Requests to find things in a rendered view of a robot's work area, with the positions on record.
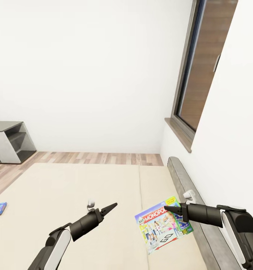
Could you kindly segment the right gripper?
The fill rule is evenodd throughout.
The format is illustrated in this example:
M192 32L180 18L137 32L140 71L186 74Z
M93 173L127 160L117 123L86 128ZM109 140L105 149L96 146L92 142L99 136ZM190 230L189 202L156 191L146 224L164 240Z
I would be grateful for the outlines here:
M179 203L181 207L174 206L164 206L164 209L175 213L177 215L183 216L184 222L195 221L203 224L208 224L207 206L200 204L186 204Z

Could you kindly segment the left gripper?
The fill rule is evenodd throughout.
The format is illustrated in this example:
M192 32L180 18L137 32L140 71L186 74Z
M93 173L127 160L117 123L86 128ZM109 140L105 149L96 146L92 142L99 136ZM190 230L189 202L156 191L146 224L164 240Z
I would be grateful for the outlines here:
M83 230L84 235L86 235L88 232L96 228L99 223L101 223L104 219L104 216L107 215L112 209L114 209L118 203L114 203L110 206L107 206L101 211L99 211L99 208L93 210L89 214L85 215L84 217L80 218L80 224Z

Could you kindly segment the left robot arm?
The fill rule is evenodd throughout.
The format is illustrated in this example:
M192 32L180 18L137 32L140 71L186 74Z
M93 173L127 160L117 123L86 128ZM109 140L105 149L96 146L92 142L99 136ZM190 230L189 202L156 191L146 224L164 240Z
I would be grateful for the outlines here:
M40 250L27 270L57 270L71 238L75 242L96 228L103 221L104 216L117 205L116 202L99 211L99 208L93 208L95 199L88 199L87 215L74 223L68 223L52 231L45 243L45 247ZM89 210L88 208L92 209ZM65 229L68 226L70 230Z

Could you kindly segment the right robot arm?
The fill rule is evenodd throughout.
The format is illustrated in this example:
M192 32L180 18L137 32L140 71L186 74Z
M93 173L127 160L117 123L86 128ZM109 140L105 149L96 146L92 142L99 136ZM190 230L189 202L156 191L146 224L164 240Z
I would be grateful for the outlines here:
M253 217L245 208L217 205L216 207L197 204L195 193L189 190L184 194L185 203L181 207L164 206L164 209L183 216L184 222L195 221L225 229L235 248L244 269L253 270ZM220 210L225 210L220 213ZM223 224L222 224L223 222Z

